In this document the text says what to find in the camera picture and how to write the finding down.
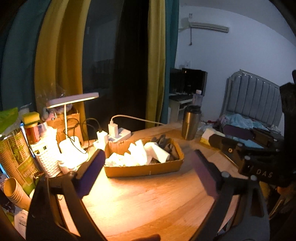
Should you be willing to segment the blue bedding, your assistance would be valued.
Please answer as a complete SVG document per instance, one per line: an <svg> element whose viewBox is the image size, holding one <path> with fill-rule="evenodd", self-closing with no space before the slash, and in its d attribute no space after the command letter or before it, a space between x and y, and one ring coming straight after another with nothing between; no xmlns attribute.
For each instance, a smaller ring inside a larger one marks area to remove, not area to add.
<svg viewBox="0 0 296 241"><path fill-rule="evenodd" d="M244 128L244 129L259 128L266 131L268 130L262 123L258 121L254 121L250 118L245 118L238 113L224 114L220 116L219 120L222 127L224 127L225 125L231 125L239 128Z"/></svg>

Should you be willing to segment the black monitor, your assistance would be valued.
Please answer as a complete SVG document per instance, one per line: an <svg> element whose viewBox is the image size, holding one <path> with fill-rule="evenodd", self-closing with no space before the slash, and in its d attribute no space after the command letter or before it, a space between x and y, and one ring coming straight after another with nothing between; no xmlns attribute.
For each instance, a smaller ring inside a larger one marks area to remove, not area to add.
<svg viewBox="0 0 296 241"><path fill-rule="evenodd" d="M193 94L201 90L205 95L208 73L197 69L170 69L169 93Z"/></svg>

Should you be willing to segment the air conditioner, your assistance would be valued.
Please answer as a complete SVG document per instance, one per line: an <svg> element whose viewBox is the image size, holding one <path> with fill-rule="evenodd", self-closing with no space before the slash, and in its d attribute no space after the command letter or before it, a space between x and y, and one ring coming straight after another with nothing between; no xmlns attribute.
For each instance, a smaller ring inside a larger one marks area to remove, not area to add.
<svg viewBox="0 0 296 241"><path fill-rule="evenodd" d="M211 31L217 31L222 33L228 33L229 27L222 26L222 25L216 25L211 23L200 23L200 22L191 22L188 18L182 18L181 19L181 27L178 28L179 31L183 31L185 29L204 29L204 30L211 30Z"/></svg>

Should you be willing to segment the paper cup stack in bag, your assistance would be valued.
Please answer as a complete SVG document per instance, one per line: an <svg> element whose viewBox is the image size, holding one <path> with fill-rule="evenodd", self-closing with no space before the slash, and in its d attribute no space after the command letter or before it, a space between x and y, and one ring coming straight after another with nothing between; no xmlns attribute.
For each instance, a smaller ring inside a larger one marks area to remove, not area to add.
<svg viewBox="0 0 296 241"><path fill-rule="evenodd" d="M21 129L18 108L1 111L1 165L23 188L34 188L38 168Z"/></svg>

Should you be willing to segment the cardboard tray box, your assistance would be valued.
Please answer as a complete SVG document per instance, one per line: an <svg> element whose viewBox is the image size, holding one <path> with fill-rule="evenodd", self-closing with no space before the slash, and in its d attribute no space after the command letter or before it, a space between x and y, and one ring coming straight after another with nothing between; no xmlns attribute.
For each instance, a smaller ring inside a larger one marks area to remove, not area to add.
<svg viewBox="0 0 296 241"><path fill-rule="evenodd" d="M165 135L120 143L109 142L104 165L108 178L166 174L180 170L184 153L180 145Z"/></svg>

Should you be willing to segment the white power strip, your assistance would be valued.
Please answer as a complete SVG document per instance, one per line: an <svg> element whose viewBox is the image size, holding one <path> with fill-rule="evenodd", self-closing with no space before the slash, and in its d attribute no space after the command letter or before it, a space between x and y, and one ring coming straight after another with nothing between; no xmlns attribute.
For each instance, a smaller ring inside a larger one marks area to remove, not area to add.
<svg viewBox="0 0 296 241"><path fill-rule="evenodd" d="M105 149L106 145L109 141L113 143L121 142L126 140L127 138L131 137L132 133L131 131L125 129L125 128L119 128L118 129L118 135L116 137L113 137L112 135L108 134L105 131L98 131L97 132L97 140L94 141L93 145L96 149Z"/></svg>

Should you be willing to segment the red labelled jar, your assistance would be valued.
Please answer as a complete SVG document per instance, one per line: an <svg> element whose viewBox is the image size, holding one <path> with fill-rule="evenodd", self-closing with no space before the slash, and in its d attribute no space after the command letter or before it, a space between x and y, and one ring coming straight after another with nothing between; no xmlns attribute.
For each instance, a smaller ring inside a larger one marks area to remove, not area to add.
<svg viewBox="0 0 296 241"><path fill-rule="evenodd" d="M30 145L36 144L40 140L38 124L25 125L25 132Z"/></svg>

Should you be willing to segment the white woven basket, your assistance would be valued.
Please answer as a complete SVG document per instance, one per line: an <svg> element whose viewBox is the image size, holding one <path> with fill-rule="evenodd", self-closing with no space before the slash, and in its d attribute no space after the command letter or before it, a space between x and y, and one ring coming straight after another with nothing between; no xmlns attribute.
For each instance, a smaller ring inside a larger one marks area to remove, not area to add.
<svg viewBox="0 0 296 241"><path fill-rule="evenodd" d="M37 158L38 164L48 177L56 177L61 169L58 164L60 150L57 141L40 140L36 144L30 145Z"/></svg>

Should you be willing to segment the yellow green sponge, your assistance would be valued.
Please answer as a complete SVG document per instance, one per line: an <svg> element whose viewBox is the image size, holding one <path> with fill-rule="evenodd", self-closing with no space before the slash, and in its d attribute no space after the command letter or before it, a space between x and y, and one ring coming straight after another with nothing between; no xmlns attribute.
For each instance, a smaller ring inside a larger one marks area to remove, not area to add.
<svg viewBox="0 0 296 241"><path fill-rule="evenodd" d="M31 125L40 121L40 114L38 112L29 112L22 115L24 125Z"/></svg>

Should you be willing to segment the yellow curtain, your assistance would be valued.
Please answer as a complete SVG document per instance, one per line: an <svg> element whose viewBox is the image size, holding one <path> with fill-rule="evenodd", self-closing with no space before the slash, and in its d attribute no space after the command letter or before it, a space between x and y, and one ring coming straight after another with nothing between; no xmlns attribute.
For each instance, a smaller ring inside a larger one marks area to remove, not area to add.
<svg viewBox="0 0 296 241"><path fill-rule="evenodd" d="M37 110L62 94L98 91L99 98L74 104L81 121L152 128L165 66L165 1L51 1L35 58Z"/></svg>

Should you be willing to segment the loose paper cup stack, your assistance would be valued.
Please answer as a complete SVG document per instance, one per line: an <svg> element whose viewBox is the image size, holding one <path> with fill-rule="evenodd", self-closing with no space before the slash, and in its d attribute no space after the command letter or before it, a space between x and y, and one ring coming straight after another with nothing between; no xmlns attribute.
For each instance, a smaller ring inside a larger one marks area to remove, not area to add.
<svg viewBox="0 0 296 241"><path fill-rule="evenodd" d="M8 178L3 187L6 197L17 207L29 211L31 199L15 178Z"/></svg>

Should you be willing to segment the grey dotted socks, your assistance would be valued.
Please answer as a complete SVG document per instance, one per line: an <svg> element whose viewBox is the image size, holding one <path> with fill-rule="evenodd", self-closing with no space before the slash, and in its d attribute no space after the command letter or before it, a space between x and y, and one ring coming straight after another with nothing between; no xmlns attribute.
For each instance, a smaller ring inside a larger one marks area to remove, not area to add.
<svg viewBox="0 0 296 241"><path fill-rule="evenodd" d="M179 159L179 154L177 153L175 146L172 144L171 138L166 138L165 135L161 135L159 138L153 137L151 141L157 143L160 148L162 148L170 154L169 158L167 159L167 162Z"/></svg>

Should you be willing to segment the steel travel tumbler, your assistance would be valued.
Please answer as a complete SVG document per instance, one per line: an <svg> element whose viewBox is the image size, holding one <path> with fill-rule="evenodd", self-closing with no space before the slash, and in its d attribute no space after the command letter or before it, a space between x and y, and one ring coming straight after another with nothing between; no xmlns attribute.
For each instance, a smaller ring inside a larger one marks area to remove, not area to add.
<svg viewBox="0 0 296 241"><path fill-rule="evenodd" d="M189 105L185 108L182 124L182 137L185 140L194 139L201 121L201 107L198 105Z"/></svg>

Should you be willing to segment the white paper towel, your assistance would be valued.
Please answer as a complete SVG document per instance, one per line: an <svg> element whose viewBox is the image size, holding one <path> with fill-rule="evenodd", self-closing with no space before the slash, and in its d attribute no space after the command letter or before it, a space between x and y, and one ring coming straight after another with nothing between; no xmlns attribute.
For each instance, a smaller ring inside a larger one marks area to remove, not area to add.
<svg viewBox="0 0 296 241"><path fill-rule="evenodd" d="M135 143L130 143L128 152L123 155L112 153L105 161L105 166L108 167L133 167L145 166L150 163L150 158L146 154L142 140L137 140Z"/></svg>
<svg viewBox="0 0 296 241"><path fill-rule="evenodd" d="M160 163L165 163L169 160L170 154L162 149L156 142L147 142L144 145L146 154Z"/></svg>

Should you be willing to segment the teal curtain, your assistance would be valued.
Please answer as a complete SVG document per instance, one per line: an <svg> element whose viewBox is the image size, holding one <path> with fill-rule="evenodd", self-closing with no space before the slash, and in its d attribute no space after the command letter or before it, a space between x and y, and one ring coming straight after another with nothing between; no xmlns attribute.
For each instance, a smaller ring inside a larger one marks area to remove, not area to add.
<svg viewBox="0 0 296 241"><path fill-rule="evenodd" d="M37 44L46 11L51 1L1 1L1 110L26 104L37 110L34 73ZM165 93L159 122L165 122L165 98L168 96L168 10L178 19L178 1L166 3Z"/></svg>

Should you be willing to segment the grey padded headboard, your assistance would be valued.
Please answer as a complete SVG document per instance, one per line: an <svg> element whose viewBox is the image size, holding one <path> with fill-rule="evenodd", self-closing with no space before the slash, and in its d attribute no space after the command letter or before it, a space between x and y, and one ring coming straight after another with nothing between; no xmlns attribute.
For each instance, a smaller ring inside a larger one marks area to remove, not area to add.
<svg viewBox="0 0 296 241"><path fill-rule="evenodd" d="M226 82L221 114L234 113L264 126L278 126L282 116L280 87L242 69L233 73Z"/></svg>

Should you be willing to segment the clear water bottle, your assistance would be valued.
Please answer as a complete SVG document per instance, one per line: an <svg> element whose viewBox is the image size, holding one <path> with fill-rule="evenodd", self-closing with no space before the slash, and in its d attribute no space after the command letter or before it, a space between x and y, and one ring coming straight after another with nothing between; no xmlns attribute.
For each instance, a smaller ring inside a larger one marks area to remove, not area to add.
<svg viewBox="0 0 296 241"><path fill-rule="evenodd" d="M192 104L201 107L203 101L203 95L201 90L196 90L196 93L193 94Z"/></svg>

